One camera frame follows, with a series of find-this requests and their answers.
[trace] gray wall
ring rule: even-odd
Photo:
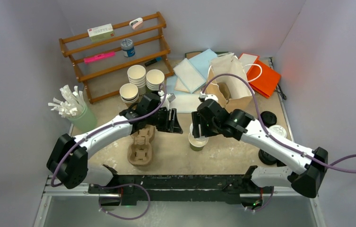
[[[77,35],[160,11],[170,57],[205,50],[276,54],[305,0],[58,0]]]
[[[327,149],[330,162],[356,153],[356,0],[308,0],[276,69],[296,141]],[[329,226],[356,226],[356,175],[329,170],[320,202]]]
[[[76,81],[58,46],[69,35],[56,0],[0,0],[0,226],[32,226],[46,160],[69,129],[47,107]]]

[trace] white bag handle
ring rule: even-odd
[[[263,73],[263,69],[261,68],[261,66],[260,66],[259,64],[247,64],[247,65],[243,65],[243,70],[244,70],[244,68],[245,68],[246,66],[249,66],[249,65],[254,65],[254,66],[259,67],[259,68],[260,68],[260,74],[259,74],[258,76],[256,76],[256,78],[249,80],[248,83],[257,80],[257,79],[262,75],[262,73]]]

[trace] small box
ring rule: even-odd
[[[88,29],[87,33],[89,33],[91,42],[106,40],[115,35],[113,26],[111,24],[93,27],[91,29]]]

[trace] pink object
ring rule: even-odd
[[[96,55],[96,56],[91,57],[91,58],[85,58],[84,60],[85,60],[86,64],[89,64],[91,62],[98,61],[98,60],[101,60],[101,59],[106,59],[106,58],[109,58],[109,57],[112,57],[112,56],[115,56],[115,52],[102,53],[102,54]]]

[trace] stack of paper cups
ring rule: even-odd
[[[160,70],[150,70],[146,75],[146,85],[151,91],[158,91],[158,87],[164,82],[164,79],[164,73]]]
[[[121,95],[122,101],[130,107],[132,104],[136,103],[139,99],[139,89],[134,84],[124,84],[119,89],[119,94]]]
[[[139,89],[139,95],[146,93],[146,69],[141,65],[132,65],[128,69],[128,78],[131,84]]]

